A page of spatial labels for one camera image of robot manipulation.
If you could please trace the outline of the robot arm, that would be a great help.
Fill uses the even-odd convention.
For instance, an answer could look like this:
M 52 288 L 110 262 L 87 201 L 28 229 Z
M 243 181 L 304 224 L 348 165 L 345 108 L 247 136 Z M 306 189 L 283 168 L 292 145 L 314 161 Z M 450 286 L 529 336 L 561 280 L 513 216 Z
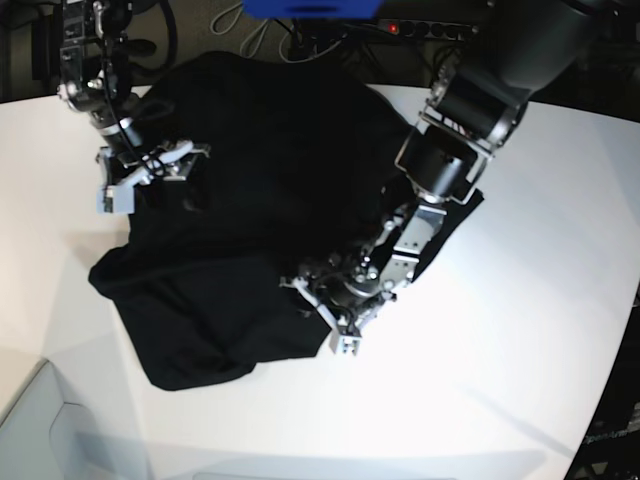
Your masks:
M 209 148 L 171 127 L 176 100 L 134 94 L 132 17 L 130 1 L 63 2 L 59 95 L 102 137 L 96 160 L 106 186 L 163 183 L 196 190 L 205 182 Z
M 461 57 L 443 63 L 394 160 L 405 184 L 382 190 L 373 231 L 283 280 L 328 325 L 335 351 L 355 352 L 363 328 L 433 262 L 481 203 L 479 180 L 531 97 L 621 9 L 619 1 L 501 1 Z

